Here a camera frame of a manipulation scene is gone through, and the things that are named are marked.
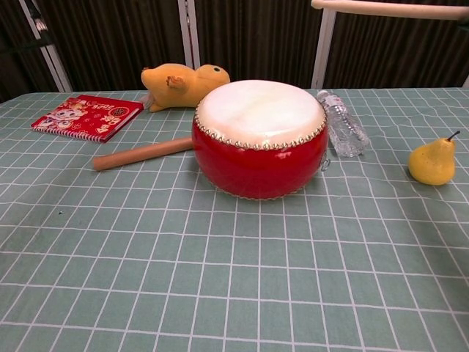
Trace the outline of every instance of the pear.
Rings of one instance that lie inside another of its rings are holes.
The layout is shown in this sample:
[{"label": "pear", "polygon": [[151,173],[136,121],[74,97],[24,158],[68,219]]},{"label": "pear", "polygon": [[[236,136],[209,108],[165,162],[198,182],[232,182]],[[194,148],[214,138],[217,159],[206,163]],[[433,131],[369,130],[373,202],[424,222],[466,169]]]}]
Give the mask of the pear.
[{"label": "pear", "polygon": [[441,186],[454,176],[454,150],[452,140],[460,131],[449,138],[439,138],[421,145],[411,152],[407,162],[409,172],[418,182]]}]

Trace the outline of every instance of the dark curtain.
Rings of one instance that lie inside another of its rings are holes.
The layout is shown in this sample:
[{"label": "dark curtain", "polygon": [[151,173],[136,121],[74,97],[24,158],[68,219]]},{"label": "dark curtain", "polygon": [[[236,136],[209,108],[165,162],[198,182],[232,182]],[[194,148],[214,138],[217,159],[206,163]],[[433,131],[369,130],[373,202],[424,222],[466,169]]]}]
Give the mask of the dark curtain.
[{"label": "dark curtain", "polygon": [[[18,1],[0,0],[0,51],[34,40]],[[57,87],[39,48],[0,54],[0,103],[30,92],[56,92]]]},{"label": "dark curtain", "polygon": [[[467,0],[380,0],[468,5]],[[338,13],[325,88],[461,87],[469,74],[469,32],[455,21]]]},{"label": "dark curtain", "polygon": [[232,81],[268,79],[311,86],[322,11],[308,0],[196,0],[201,65]]},{"label": "dark curtain", "polygon": [[38,0],[78,90],[144,89],[143,67],[185,64],[177,0]]}]

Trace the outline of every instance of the plastic water bottle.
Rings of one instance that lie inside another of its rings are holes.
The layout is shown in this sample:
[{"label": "plastic water bottle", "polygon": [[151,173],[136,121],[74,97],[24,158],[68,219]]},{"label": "plastic water bottle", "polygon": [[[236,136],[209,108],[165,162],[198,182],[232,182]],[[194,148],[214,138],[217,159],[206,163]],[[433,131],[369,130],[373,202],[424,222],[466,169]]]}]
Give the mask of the plastic water bottle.
[{"label": "plastic water bottle", "polygon": [[321,90],[317,100],[325,110],[329,139],[337,154],[348,157],[360,155],[369,145],[369,138],[360,122],[349,114],[338,95]]}]

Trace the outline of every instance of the notebook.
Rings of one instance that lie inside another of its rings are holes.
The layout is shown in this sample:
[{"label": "notebook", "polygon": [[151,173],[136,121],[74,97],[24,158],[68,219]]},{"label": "notebook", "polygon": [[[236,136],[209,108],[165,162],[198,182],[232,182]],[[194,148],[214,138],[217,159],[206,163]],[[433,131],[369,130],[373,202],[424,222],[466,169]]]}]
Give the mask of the notebook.
[{"label": "notebook", "polygon": [[43,133],[104,143],[143,108],[143,104],[136,101],[79,95],[68,98],[31,127]]}]

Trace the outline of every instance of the wooden drumstick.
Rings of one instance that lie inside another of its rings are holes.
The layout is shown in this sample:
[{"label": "wooden drumstick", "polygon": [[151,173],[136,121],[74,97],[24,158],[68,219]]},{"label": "wooden drumstick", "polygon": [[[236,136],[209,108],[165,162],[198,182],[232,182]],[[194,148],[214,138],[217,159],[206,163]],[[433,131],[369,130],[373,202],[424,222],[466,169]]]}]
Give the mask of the wooden drumstick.
[{"label": "wooden drumstick", "polygon": [[357,15],[461,21],[469,18],[469,7],[392,4],[359,0],[311,0],[314,9],[329,9]]},{"label": "wooden drumstick", "polygon": [[99,156],[93,159],[93,168],[96,171],[112,169],[113,167],[178,153],[192,148],[191,137],[173,139],[168,142],[150,144],[136,149]]}]

